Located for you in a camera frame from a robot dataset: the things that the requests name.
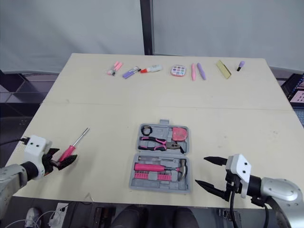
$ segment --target pink pliers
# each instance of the pink pliers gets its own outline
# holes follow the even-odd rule
[[[140,150],[146,150],[146,151],[166,151],[167,149],[180,149],[181,153],[185,153],[184,150],[180,145],[173,142],[167,142],[165,139],[158,139],[155,137],[140,137],[141,141],[153,141],[160,143],[160,146],[154,146],[154,147],[147,147],[147,146],[138,146],[138,149]]]

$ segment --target table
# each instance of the table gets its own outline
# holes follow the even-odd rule
[[[225,79],[216,57],[165,57],[73,54],[37,111],[24,135],[53,141],[65,150],[86,128],[91,130],[78,145],[77,161],[30,181],[16,195],[54,200],[87,200],[111,203],[228,207],[207,193],[194,179],[225,187],[224,167],[205,156],[228,157],[242,153],[252,164],[252,174],[286,178],[304,189],[304,130],[264,59],[220,58],[232,76]],[[246,61],[240,72],[240,60]],[[123,67],[116,76],[105,71],[115,61]],[[200,62],[207,80],[191,80],[190,64]],[[163,64],[160,72],[122,73],[135,65]],[[188,68],[185,77],[170,75],[174,64]],[[132,190],[128,186],[136,138],[141,123],[171,124],[190,129],[191,194]],[[8,164],[22,163],[23,145],[17,146]],[[235,199],[236,208],[255,208],[249,197]]]

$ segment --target backdrop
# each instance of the backdrop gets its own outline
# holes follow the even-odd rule
[[[154,0],[156,54],[261,57],[304,70],[303,0]]]
[[[60,72],[71,53],[143,55],[139,0],[1,0],[0,69]]]

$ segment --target purple pen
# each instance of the purple pen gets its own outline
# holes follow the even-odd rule
[[[237,71],[239,71],[243,67],[243,65],[245,65],[245,61],[241,61],[239,63]]]
[[[204,80],[206,80],[206,75],[205,75],[205,72],[204,72],[203,68],[201,67],[201,64],[198,63],[198,64],[197,64],[197,67],[198,67],[198,69],[199,69],[199,74],[200,74],[200,76],[201,76]]]
[[[123,74],[123,78],[127,79],[128,77],[132,76],[133,74],[135,74],[136,72],[140,71],[140,68],[134,67],[133,69],[127,71],[126,73]]]

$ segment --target yellow sticky notes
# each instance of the yellow sticky notes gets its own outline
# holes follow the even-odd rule
[[[217,62],[217,66],[219,68],[219,70],[222,72],[222,74],[224,75],[224,77],[226,79],[228,79],[231,76],[230,71],[228,70],[228,68],[222,63],[222,61],[218,61]]]

